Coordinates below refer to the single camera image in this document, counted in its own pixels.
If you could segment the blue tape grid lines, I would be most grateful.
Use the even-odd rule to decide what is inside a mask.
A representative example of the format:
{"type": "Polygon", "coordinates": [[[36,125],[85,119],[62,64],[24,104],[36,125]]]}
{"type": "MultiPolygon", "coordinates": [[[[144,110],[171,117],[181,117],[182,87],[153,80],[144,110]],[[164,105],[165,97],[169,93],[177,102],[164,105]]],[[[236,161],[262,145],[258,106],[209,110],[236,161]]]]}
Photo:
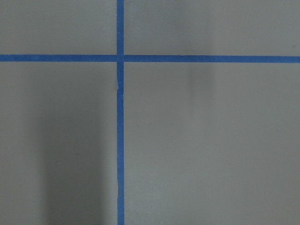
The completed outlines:
{"type": "Polygon", "coordinates": [[[125,223],[124,186],[124,64],[172,63],[299,63],[299,56],[257,55],[126,55],[124,53],[124,1],[116,2],[116,54],[2,54],[2,62],[115,62],[117,77],[117,223],[125,223]]]}

